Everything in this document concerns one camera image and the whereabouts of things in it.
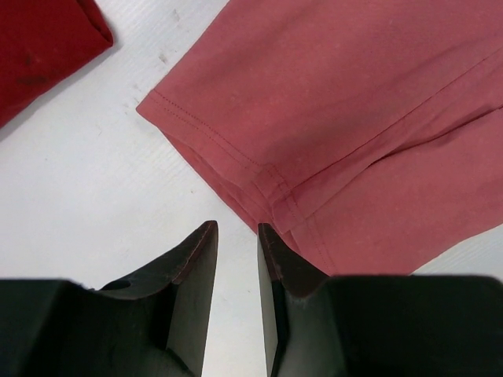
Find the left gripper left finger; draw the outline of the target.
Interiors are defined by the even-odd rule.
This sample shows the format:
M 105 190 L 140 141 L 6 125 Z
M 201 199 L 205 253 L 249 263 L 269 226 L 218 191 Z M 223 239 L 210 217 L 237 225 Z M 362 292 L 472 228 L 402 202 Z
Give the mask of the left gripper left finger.
M 2 375 L 201 375 L 217 250 L 217 223 L 206 221 L 99 290 L 2 280 Z

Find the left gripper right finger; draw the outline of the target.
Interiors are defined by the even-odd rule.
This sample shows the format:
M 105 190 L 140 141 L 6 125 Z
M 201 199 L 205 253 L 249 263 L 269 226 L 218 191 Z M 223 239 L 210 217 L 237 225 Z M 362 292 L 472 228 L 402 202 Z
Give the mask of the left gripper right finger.
M 489 276 L 328 276 L 258 228 L 270 376 L 499 376 L 502 284 Z

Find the salmon pink t-shirt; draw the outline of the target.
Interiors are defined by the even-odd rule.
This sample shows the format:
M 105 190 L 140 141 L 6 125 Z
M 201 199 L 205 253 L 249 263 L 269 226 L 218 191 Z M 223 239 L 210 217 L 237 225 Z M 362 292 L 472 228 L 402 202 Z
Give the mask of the salmon pink t-shirt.
M 502 223 L 499 1 L 231 1 L 138 113 L 327 274 Z

